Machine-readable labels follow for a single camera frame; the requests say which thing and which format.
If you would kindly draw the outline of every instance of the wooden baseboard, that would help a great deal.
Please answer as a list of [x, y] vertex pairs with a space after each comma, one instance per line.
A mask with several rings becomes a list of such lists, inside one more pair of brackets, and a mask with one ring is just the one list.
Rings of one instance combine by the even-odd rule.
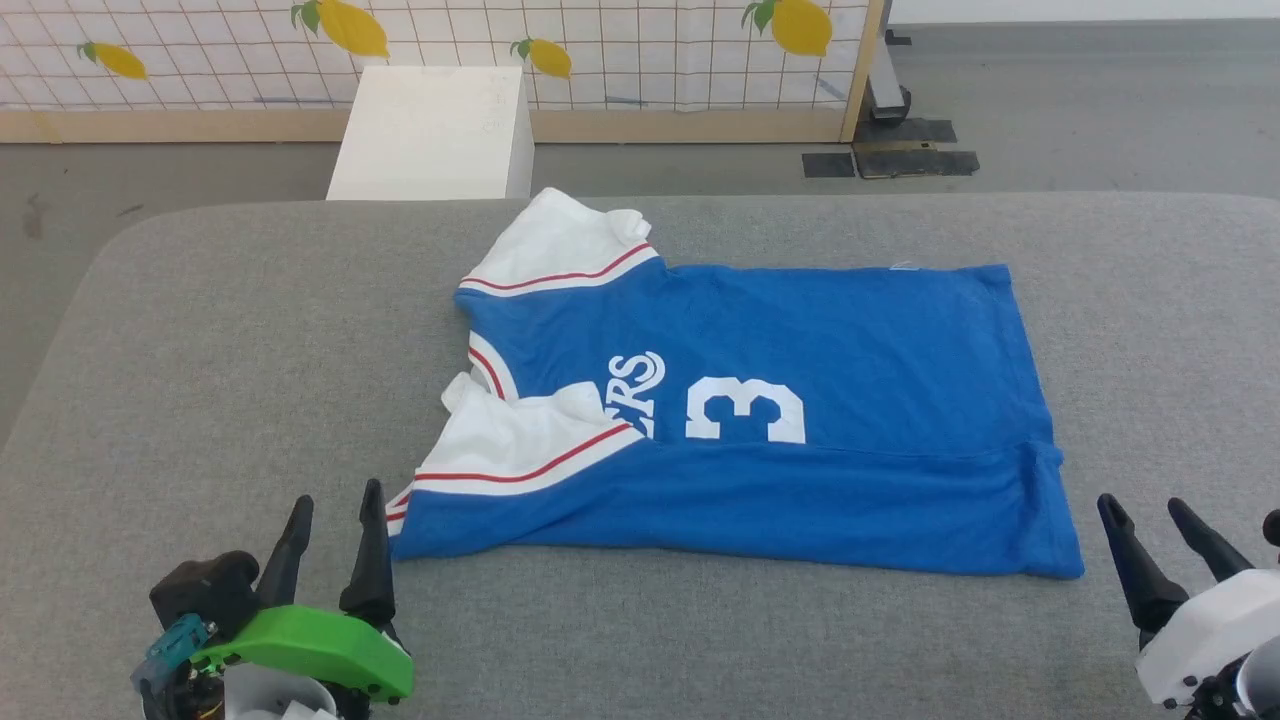
[[[0, 142], [339, 142], [347, 110], [0, 113]], [[838, 142], [845, 113], [531, 111], [535, 142]]]

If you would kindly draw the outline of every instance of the basketball jersey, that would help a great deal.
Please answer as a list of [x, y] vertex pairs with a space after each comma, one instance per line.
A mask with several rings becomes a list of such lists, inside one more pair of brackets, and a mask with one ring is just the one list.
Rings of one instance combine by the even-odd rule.
[[1007, 268], [668, 268], [649, 231], [548, 190], [462, 279], [474, 379], [389, 505], [397, 557], [1083, 573]]

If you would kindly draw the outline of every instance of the yellow lemon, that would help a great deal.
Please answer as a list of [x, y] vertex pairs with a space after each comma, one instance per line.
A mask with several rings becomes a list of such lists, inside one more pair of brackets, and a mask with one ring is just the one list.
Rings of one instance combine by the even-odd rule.
[[520, 53], [522, 59], [532, 58], [534, 67], [549, 76], [568, 78], [570, 70], [573, 69], [573, 60], [568, 53], [549, 40], [532, 37], [517, 40], [511, 44], [508, 53]]
[[759, 31], [773, 20], [773, 40], [792, 55], [827, 55], [831, 42], [831, 18], [822, 8], [810, 0], [763, 0], [751, 3], [742, 13], [742, 24], [748, 18]]
[[390, 58], [387, 51], [387, 31], [361, 8], [342, 0], [307, 0], [291, 10], [289, 20], [294, 27], [298, 18], [317, 37], [319, 28], [324, 27], [329, 40], [352, 55]]
[[146, 65], [124, 47], [108, 45], [106, 42], [86, 42], [84, 45], [76, 46], [76, 54], [84, 55], [92, 63], [101, 63], [104, 68], [120, 77], [147, 79]]

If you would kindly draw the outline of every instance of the gray fabric surface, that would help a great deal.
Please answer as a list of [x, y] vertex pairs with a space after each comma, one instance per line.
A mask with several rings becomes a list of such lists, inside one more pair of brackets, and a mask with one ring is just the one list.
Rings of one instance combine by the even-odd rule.
[[[1211, 582], [1169, 495], [1257, 562], [1280, 505], [1280, 204], [1167, 195], [609, 199], [671, 263], [1009, 263], [1066, 451], [1078, 582], [660, 551], [397, 566], [417, 692], [383, 717], [1169, 717], [1093, 509]], [[316, 498], [298, 601], [335, 607], [365, 478], [396, 491], [465, 368], [457, 279], [518, 202], [276, 204], [145, 222], [67, 314], [0, 455], [0, 717], [131, 717], [177, 562], [265, 559]]]

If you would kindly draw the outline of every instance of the white cube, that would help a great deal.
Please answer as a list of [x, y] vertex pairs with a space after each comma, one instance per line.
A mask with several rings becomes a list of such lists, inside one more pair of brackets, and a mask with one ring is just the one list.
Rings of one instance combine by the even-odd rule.
[[529, 197], [521, 68], [369, 67], [328, 200]]

